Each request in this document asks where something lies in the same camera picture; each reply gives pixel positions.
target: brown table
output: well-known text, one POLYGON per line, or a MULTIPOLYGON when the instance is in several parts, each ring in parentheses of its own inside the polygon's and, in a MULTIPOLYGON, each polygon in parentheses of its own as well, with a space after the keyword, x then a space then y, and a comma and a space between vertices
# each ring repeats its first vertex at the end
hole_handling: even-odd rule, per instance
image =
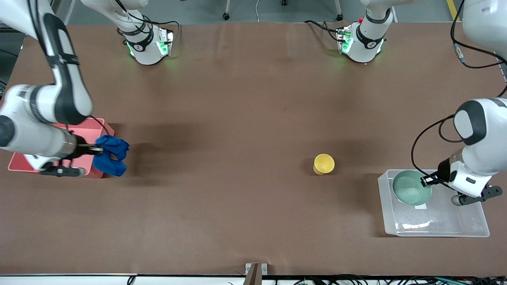
MULTIPOLYGON (((504 86, 498 68, 459 63, 449 27, 393 24, 363 65, 306 24, 185 26, 179 56, 155 66, 137 64, 112 26, 69 27, 93 114, 130 142, 129 169, 12 173, 1 151, 0 272, 232 274, 253 261, 272 274, 505 274, 505 197, 484 203, 489 238, 383 229, 377 177, 412 168, 424 127, 504 86), (319 153, 335 158, 333 175, 312 173, 319 153)), ((10 83, 51 81, 26 40, 10 83)), ((433 130, 416 160, 435 168, 459 147, 433 130)))

